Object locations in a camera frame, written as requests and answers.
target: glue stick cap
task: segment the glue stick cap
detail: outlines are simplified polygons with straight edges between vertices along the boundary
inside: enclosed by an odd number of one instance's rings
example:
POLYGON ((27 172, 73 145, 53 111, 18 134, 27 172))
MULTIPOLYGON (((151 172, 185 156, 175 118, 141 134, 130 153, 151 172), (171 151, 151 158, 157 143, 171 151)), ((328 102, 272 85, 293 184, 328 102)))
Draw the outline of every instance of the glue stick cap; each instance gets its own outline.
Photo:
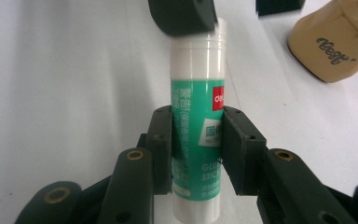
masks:
POLYGON ((172 38, 171 79, 225 77, 227 23, 218 19, 214 33, 172 38))

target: beige fabric pouch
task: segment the beige fabric pouch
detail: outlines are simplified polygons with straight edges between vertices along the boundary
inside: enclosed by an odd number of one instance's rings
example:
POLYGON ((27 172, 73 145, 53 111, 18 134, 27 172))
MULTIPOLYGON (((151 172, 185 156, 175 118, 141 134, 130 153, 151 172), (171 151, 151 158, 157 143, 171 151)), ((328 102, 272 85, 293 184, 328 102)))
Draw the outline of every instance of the beige fabric pouch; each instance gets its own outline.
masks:
POLYGON ((313 75, 337 82, 358 71, 358 0, 332 0, 299 20, 288 47, 313 75))

